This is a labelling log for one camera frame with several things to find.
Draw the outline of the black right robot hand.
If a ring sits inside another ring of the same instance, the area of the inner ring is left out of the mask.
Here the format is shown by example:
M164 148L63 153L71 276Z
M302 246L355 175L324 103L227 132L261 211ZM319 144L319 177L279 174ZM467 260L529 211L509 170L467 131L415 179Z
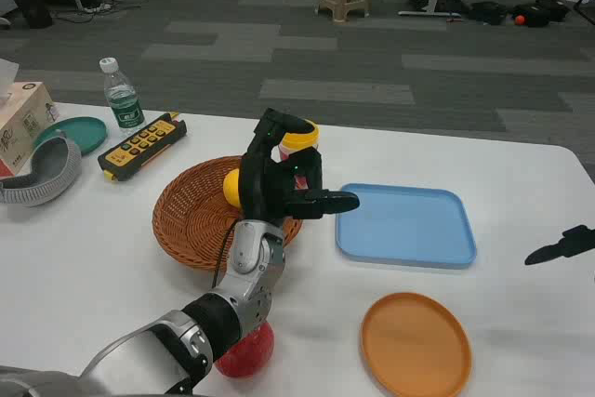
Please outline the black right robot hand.
M594 230L578 225L562 233L562 238L553 245L546 245L531 253L524 264L536 265L557 258L572 258L594 248Z

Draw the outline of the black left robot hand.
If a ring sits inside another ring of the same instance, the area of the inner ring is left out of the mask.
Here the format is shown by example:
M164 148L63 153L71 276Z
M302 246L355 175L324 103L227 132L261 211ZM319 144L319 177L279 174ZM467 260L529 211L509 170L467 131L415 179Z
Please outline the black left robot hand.
M307 147L276 162L271 151L285 135L308 135L315 126L295 115L266 109L242 156L238 191L244 217L282 226L285 218L320 219L359 207L352 192L323 187L322 156Z

